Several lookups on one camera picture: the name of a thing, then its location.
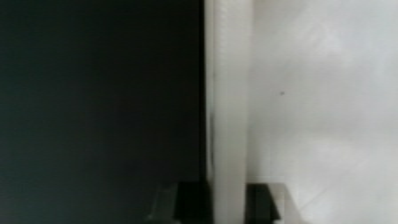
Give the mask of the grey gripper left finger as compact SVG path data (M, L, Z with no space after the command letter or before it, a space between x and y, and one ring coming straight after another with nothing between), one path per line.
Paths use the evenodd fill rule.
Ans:
M143 224L211 224L211 197L202 182L159 185Z

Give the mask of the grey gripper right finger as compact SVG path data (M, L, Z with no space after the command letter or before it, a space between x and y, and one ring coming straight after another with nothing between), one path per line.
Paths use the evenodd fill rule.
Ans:
M282 183L248 183L245 224L301 224L292 197Z

